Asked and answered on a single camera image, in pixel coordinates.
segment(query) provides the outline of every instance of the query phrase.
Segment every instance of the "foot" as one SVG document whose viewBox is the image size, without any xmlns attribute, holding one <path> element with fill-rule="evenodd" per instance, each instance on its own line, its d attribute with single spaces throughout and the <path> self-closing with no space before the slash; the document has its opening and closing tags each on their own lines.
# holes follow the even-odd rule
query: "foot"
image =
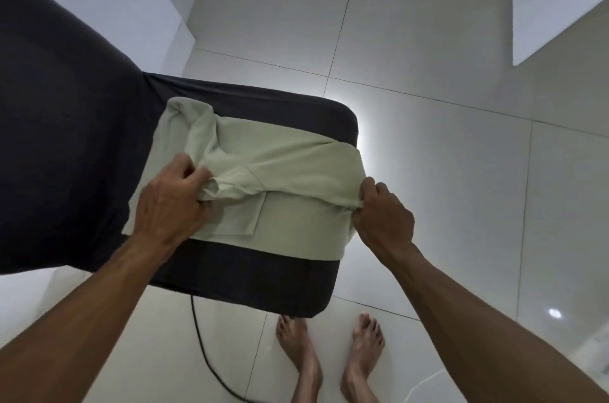
<svg viewBox="0 0 609 403">
<path fill-rule="evenodd" d="M 281 315 L 277 320 L 275 334 L 281 348 L 292 360 L 298 372 L 312 377 L 314 386 L 319 390 L 324 376 L 311 338 L 309 338 L 305 320 Z"/>
<path fill-rule="evenodd" d="M 374 369 L 383 348 L 385 338 L 375 318 L 367 313 L 359 314 L 353 330 L 353 343 L 340 381 L 340 391 L 347 401 L 354 401 L 351 390 L 358 380 L 367 380 Z"/>
</svg>

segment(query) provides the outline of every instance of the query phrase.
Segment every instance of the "black fabric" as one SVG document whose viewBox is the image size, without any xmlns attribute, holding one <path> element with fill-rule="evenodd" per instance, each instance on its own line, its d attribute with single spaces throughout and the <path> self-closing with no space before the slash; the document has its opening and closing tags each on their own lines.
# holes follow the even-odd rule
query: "black fabric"
<svg viewBox="0 0 609 403">
<path fill-rule="evenodd" d="M 142 73 L 52 0 L 0 0 L 0 273 L 95 271 L 124 241 L 127 202 L 167 100 L 356 144 L 345 106 L 275 90 Z M 330 301 L 339 262 L 188 240 L 151 284 L 279 314 Z"/>
</svg>

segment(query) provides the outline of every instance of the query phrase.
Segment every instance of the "person's left arm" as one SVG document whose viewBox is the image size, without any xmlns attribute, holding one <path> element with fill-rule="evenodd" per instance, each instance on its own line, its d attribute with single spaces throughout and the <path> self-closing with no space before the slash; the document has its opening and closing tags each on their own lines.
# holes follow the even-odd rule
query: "person's left arm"
<svg viewBox="0 0 609 403">
<path fill-rule="evenodd" d="M 0 350 L 3 401 L 78 403 L 156 271 L 211 217 L 197 200 L 211 178 L 177 155 L 141 192 L 133 235 L 110 260 Z"/>
</svg>

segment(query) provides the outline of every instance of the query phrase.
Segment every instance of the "white cable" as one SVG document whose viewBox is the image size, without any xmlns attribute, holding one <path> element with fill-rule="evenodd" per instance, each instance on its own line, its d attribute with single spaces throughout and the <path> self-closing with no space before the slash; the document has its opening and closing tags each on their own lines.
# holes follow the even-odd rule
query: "white cable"
<svg viewBox="0 0 609 403">
<path fill-rule="evenodd" d="M 434 374 L 432 374 L 431 376 L 426 377 L 426 378 L 425 378 L 425 379 L 423 379 L 421 382 L 419 382 L 419 383 L 418 383 L 418 384 L 416 384 L 414 387 L 412 387 L 412 388 L 410 389 L 410 392 L 408 392 L 408 395 L 406 395 L 406 399 L 404 400 L 404 403 L 408 403 L 408 399 L 410 398 L 410 395 L 412 395 L 412 392 L 414 392 L 414 391 L 416 390 L 416 388 L 417 388 L 419 385 L 423 385 L 423 384 L 425 384 L 425 382 L 429 382 L 429 381 L 431 381 L 431 380 L 432 380 L 432 379 L 433 379 L 435 376 L 438 376 L 439 374 L 442 374 L 444 371 L 445 371 L 445 369 L 441 369 L 441 370 L 439 370 L 437 373 L 434 373 Z"/>
</svg>

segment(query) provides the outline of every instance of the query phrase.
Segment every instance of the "hand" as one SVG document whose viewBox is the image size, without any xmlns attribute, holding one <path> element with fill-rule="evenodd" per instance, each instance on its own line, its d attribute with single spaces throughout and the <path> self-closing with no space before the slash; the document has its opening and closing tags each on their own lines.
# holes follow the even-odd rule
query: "hand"
<svg viewBox="0 0 609 403">
<path fill-rule="evenodd" d="M 363 208 L 353 215 L 353 224 L 363 243 L 387 268 L 404 256 L 419 253 L 412 242 L 415 218 L 386 184 L 366 178 L 360 189 Z"/>
<path fill-rule="evenodd" d="M 186 153 L 177 154 L 140 193 L 133 237 L 153 246 L 161 263 L 211 218 L 211 203 L 199 202 L 199 190 L 211 178 L 195 169 Z"/>
</svg>

